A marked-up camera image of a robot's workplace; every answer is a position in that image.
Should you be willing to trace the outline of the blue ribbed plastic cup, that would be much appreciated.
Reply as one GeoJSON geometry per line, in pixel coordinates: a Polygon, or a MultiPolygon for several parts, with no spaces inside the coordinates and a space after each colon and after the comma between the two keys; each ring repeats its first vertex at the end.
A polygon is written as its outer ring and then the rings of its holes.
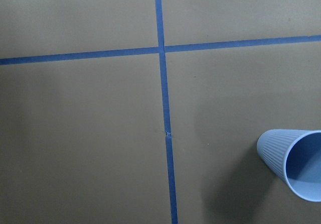
{"type": "Polygon", "coordinates": [[[320,202],[320,130],[266,131],[257,153],[295,195],[320,202]]]}

